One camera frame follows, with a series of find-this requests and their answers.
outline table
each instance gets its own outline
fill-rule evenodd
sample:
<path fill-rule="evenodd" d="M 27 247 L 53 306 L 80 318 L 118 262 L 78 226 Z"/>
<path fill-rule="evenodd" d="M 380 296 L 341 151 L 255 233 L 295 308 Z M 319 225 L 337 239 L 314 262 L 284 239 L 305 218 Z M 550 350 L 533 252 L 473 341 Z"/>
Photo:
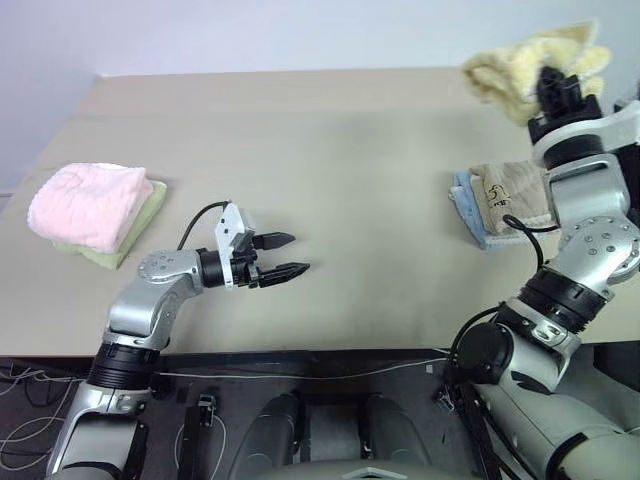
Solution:
<path fill-rule="evenodd" d="M 98 80 L 1 214 L 2 355 L 93 355 L 109 305 L 144 256 L 175 248 L 204 204 L 231 198 L 258 233 L 298 240 L 263 266 L 294 281 L 185 303 L 168 352 L 444 347 L 471 315 L 516 294 L 530 246 L 484 252 L 447 191 L 454 170 L 527 159 L 527 134 L 452 68 Z M 167 202 L 118 271 L 57 252 L 26 226 L 30 199 L 71 162 L 145 166 Z M 188 247 L 214 248 L 211 214 Z M 553 254 L 557 239 L 544 242 Z M 639 279 L 586 342 L 637 340 Z"/>

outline floor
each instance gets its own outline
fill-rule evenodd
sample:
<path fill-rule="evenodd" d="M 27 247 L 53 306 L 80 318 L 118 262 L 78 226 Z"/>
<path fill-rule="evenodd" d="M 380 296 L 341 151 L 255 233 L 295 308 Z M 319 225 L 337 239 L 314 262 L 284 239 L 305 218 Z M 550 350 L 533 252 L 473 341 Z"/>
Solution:
<path fill-rule="evenodd" d="M 562 382 L 560 390 L 580 398 L 598 408 L 612 420 L 619 422 L 624 428 L 640 424 L 640 395 L 631 389 L 618 384 L 591 366 L 592 349 L 581 348 L 574 356 L 573 364 Z M 335 376 L 371 371 L 405 364 L 412 360 L 435 358 L 440 353 L 425 351 L 422 358 L 404 359 L 402 362 L 387 360 L 362 361 L 352 359 L 307 366 L 304 371 L 298 364 L 277 361 L 264 361 L 241 365 L 206 368 L 172 368 L 172 371 L 189 372 L 190 374 L 225 374 L 237 377 L 260 375 L 259 372 L 297 373 L 305 375 Z M 10 359 L 0 359 L 0 368 L 9 367 Z M 150 427 L 148 453 L 144 480 L 175 479 L 174 444 L 180 426 L 183 423 L 185 406 L 193 405 L 199 394 L 210 392 L 216 394 L 219 402 L 218 415 L 227 429 L 227 442 L 221 461 L 221 468 L 215 479 L 226 478 L 234 453 L 253 417 L 272 397 L 283 392 L 297 389 L 306 395 L 317 397 L 331 392 L 339 394 L 336 398 L 350 398 L 351 394 L 380 392 L 399 403 L 414 420 L 423 441 L 431 455 L 433 463 L 444 470 L 458 473 L 473 473 L 475 462 L 464 431 L 455 414 L 443 409 L 431 400 L 433 392 L 440 385 L 440 373 L 443 362 L 421 364 L 345 380 L 290 380 L 283 378 L 270 379 L 193 379 L 173 378 L 174 384 L 165 398 L 152 402 L 141 419 Z M 2 369 L 5 375 L 9 372 Z M 55 413 L 58 403 L 49 407 L 34 408 L 25 397 L 25 388 L 32 401 L 42 402 L 47 395 L 51 398 L 60 395 L 67 384 L 22 381 L 11 388 L 12 383 L 0 384 L 0 438 L 5 438 L 15 427 L 37 417 L 46 417 Z M 72 385 L 69 398 L 75 389 Z M 59 413 L 64 416 L 66 401 Z M 353 420 L 353 407 L 348 403 L 323 405 L 313 409 L 309 415 L 311 431 L 310 456 L 312 460 L 357 458 L 359 444 L 356 436 L 356 424 Z M 40 428 L 43 423 L 31 425 Z M 24 451 L 46 451 L 51 448 L 57 428 L 50 428 L 41 435 L 20 444 L 8 444 L 5 450 L 14 453 Z M 25 429 L 19 435 L 29 434 L 33 430 Z M 217 423 L 209 431 L 203 443 L 208 461 L 202 462 L 199 478 L 209 479 L 215 467 L 222 447 L 222 431 Z M 6 456 L 3 464 L 10 466 L 24 465 L 39 457 Z M 18 480 L 42 478 L 46 459 L 35 466 L 19 471 L 9 472 L 0 469 L 0 479 Z"/>

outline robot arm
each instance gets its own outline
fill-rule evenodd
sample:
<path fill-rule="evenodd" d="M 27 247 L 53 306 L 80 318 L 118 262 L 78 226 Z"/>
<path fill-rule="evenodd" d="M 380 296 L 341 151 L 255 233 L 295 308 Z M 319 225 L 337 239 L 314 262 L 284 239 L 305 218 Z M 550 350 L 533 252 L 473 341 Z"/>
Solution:
<path fill-rule="evenodd" d="M 218 251 L 149 255 L 111 306 L 102 345 L 58 435 L 47 478 L 134 477 L 142 468 L 146 429 L 133 417 L 151 398 L 156 361 L 182 303 L 204 288 L 268 287 L 309 268 L 287 263 L 262 271 L 255 265 L 256 250 L 279 248 L 295 237 L 255 235 L 248 214 L 233 203 L 225 207 L 215 234 Z"/>
<path fill-rule="evenodd" d="M 457 365 L 535 478 L 640 478 L 640 439 L 554 393 L 578 334 L 613 299 L 611 286 L 638 271 L 640 230 L 627 218 L 629 194 L 612 151 L 638 143 L 640 102 L 600 118 L 595 98 L 582 101 L 577 80 L 553 71 L 542 72 L 538 95 L 545 118 L 529 130 L 535 159 L 548 169 L 559 252 L 490 322 L 468 330 Z"/>

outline folded towel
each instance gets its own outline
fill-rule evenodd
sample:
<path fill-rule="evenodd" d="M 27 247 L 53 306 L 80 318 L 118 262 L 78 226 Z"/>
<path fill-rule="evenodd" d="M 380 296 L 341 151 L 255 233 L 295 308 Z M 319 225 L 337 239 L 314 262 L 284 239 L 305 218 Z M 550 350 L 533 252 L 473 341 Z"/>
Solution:
<path fill-rule="evenodd" d="M 577 75 L 583 95 L 600 95 L 604 81 L 596 74 L 609 63 L 611 52 L 593 45 L 597 32 L 598 23 L 592 20 L 479 53 L 462 67 L 467 86 L 522 126 L 540 112 L 536 85 L 543 66 Z"/>
<path fill-rule="evenodd" d="M 502 220 L 504 215 L 513 215 L 529 227 L 553 225 L 542 186 L 543 170 L 531 161 L 480 165 L 471 168 L 471 173 L 482 179 L 484 190 L 473 189 L 480 208 L 483 224 L 494 235 L 512 233 L 513 229 Z"/>
<path fill-rule="evenodd" d="M 129 233 L 120 244 L 120 248 L 116 253 L 99 253 L 92 248 L 82 245 L 71 245 L 68 243 L 54 242 L 53 245 L 60 251 L 65 253 L 80 253 L 87 259 L 98 265 L 116 270 L 122 264 L 122 261 L 129 254 L 129 251 L 138 240 L 140 234 L 147 228 L 151 220 L 156 216 L 160 207 L 164 203 L 167 193 L 167 186 L 162 182 L 152 181 L 153 193 L 149 196 L 144 205 L 140 209 L 140 213 L 136 217 Z"/>
<path fill-rule="evenodd" d="M 27 221 L 49 240 L 116 253 L 152 191 L 144 168 L 73 163 L 36 193 Z"/>
<path fill-rule="evenodd" d="M 472 176 L 468 170 L 460 170 L 453 174 L 453 186 L 449 189 L 449 198 L 453 201 L 460 218 L 483 250 L 506 245 L 527 243 L 529 240 L 522 232 L 491 234 L 482 223 L 480 208 L 473 193 Z M 548 234 L 534 234 L 538 238 Z"/>

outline white wall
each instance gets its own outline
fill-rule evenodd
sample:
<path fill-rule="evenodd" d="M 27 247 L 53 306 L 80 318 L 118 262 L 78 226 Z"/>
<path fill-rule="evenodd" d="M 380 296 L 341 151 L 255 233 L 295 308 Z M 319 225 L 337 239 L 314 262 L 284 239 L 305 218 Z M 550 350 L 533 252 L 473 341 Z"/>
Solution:
<path fill-rule="evenodd" d="M 589 17 L 614 51 L 608 104 L 640 75 L 640 2 L 0 0 L 0 191 L 95 75 L 457 65 Z"/>

